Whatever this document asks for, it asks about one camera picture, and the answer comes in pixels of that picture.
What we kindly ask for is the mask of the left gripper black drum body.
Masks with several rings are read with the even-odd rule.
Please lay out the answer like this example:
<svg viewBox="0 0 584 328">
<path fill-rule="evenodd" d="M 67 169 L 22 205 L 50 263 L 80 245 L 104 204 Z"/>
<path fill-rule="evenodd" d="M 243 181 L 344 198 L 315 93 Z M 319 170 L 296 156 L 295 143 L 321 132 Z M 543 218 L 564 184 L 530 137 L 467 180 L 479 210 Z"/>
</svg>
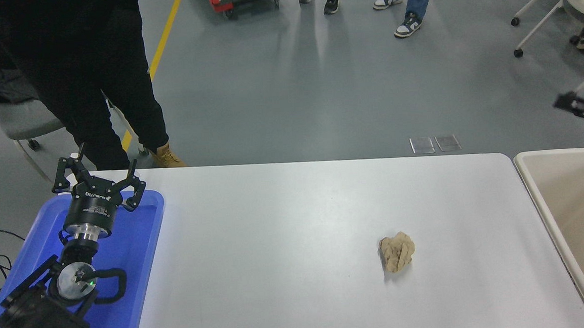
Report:
<svg viewBox="0 0 584 328">
<path fill-rule="evenodd" d="M 113 229 L 118 206 L 122 203 L 120 192 L 115 192 L 115 183 L 102 178 L 90 182 L 78 182 L 72 190 L 63 229 L 74 233 L 82 225 L 93 225 L 103 232 Z"/>
</svg>

